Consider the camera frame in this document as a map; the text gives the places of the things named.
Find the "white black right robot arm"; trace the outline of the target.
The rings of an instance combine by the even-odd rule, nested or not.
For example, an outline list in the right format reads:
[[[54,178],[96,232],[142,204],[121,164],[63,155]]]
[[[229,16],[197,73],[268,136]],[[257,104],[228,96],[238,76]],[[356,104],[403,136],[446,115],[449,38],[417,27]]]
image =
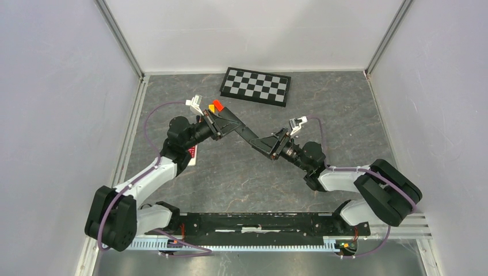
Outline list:
[[[287,129],[249,144],[269,159],[283,158],[306,172],[304,181],[313,191],[348,191],[361,195],[344,202],[335,211],[333,229],[346,235],[361,223],[385,223],[397,227],[407,215],[416,212],[422,199],[420,189],[384,159],[359,167],[334,167],[326,163],[319,143],[304,146],[294,142]]]

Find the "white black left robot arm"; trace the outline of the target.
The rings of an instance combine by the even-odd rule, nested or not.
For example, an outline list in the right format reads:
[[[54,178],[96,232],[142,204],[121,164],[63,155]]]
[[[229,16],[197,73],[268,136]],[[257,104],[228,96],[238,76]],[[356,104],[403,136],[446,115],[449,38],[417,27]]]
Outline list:
[[[154,161],[130,180],[116,187],[101,186],[94,194],[85,224],[85,234],[97,242],[101,251],[124,251],[141,234],[160,228],[176,233],[181,219],[170,208],[156,204],[139,207],[164,183],[180,175],[188,166],[188,151],[208,138],[219,140],[243,124],[224,108],[214,114],[205,110],[201,121],[191,124],[178,116],[169,123],[163,148]]]

